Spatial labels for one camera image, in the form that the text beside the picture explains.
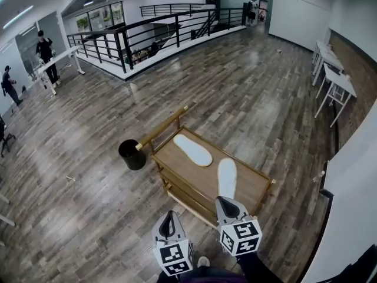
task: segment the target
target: black and white pattern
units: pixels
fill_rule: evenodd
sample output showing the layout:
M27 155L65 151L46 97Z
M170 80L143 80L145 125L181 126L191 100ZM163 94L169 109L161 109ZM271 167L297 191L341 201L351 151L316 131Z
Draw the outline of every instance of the black and white pattern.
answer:
M225 231L223 231L223 236L221 236L221 244L224 245L230 252L233 251L234 240Z
M174 262L183 258L181 248L178 244L161 248L160 253L161 258L163 260L163 264Z
M238 243L236 255L254 251L256 249L257 243L258 243L258 238Z
M181 272L190 270L189 266L187 265L185 261L181 263L176 263L173 265L165 266L165 269L170 275L177 275L177 274L180 274Z
M194 251L191 244L188 245L188 260L194 265Z
M236 224L234 225L234 230L236 231L239 239L258 235L258 231L252 222Z

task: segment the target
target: white insole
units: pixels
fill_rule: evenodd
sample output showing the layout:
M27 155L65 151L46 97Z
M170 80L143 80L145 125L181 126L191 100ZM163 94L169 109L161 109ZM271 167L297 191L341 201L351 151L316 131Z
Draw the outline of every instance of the white insole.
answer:
M231 158L221 159L217 168L219 195L234 199L237 185L237 167Z
M185 135L177 134L174 136L173 142L198 166L207 167L212 163L211 153Z

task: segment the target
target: wooden handle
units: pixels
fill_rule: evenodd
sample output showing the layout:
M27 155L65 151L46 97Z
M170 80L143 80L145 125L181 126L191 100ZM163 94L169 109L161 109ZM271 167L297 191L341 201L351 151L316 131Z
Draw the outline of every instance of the wooden handle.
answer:
M153 132L143 138L139 144L136 145L136 149L138 151L141 150L147 143L151 142L153 138L161 134L174 120L179 119L179 117L186 113L186 111L189 109L188 105L184 106L183 108L179 109L177 112L175 112L171 117L164 120L157 128L153 130Z

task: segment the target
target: shoe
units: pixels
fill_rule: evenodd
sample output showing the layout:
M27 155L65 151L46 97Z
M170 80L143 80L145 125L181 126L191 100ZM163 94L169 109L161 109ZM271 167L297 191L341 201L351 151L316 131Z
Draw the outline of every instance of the shoe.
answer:
M198 266L198 268L200 268L201 266L210 267L210 261L207 257L201 256L198 260L197 266Z

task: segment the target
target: trash bin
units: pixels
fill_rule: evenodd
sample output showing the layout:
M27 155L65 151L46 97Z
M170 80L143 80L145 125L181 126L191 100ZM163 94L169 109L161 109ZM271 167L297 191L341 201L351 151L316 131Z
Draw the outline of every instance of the trash bin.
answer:
M136 149L138 142L134 139L128 139L119 146L119 155L123 158L127 166L135 171L144 167L147 158L142 151Z

